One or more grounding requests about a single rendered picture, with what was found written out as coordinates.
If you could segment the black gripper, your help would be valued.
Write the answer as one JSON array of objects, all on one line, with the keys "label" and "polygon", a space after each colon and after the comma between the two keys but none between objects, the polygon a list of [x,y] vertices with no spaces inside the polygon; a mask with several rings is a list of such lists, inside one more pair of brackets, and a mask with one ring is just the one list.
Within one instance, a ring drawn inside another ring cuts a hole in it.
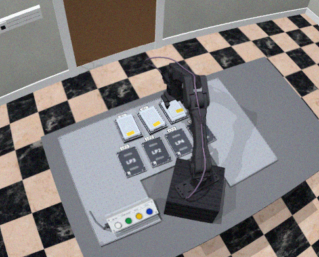
[{"label": "black gripper", "polygon": [[[181,93],[182,91],[182,93]],[[181,103],[183,103],[183,88],[181,88],[180,90],[173,90],[171,89],[170,95],[167,93],[167,91],[165,91],[162,95],[161,95],[161,99],[163,100],[166,109],[169,108],[170,106],[170,102],[173,100],[181,101]]]}]

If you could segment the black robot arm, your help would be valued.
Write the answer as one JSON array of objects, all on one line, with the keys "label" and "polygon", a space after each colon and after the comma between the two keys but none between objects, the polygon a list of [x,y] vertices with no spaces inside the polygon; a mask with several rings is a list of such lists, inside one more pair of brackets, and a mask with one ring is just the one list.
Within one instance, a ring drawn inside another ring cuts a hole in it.
[{"label": "black robot arm", "polygon": [[[182,65],[182,67],[190,71],[188,66]],[[215,182],[218,182],[220,178],[212,169],[210,152],[207,146],[206,113],[207,107],[210,103],[207,77],[205,75],[194,74],[196,76],[196,89],[202,88],[202,91],[197,92],[199,107],[202,108],[200,109],[202,117],[201,127],[199,112],[198,109],[195,109],[198,106],[194,92],[194,77],[182,67],[178,66],[176,62],[169,63],[166,68],[167,73],[162,75],[162,79],[167,85],[166,91],[170,95],[171,89],[180,90],[182,88],[183,78],[183,103],[184,107],[189,111],[192,122],[193,151],[191,163],[189,163],[189,171],[191,172],[192,177],[175,186],[175,190],[180,197],[185,199],[195,190],[196,186],[199,184],[204,168],[205,173],[202,182],[193,194],[214,184]],[[203,149],[205,151],[206,165],[204,165]]]}]

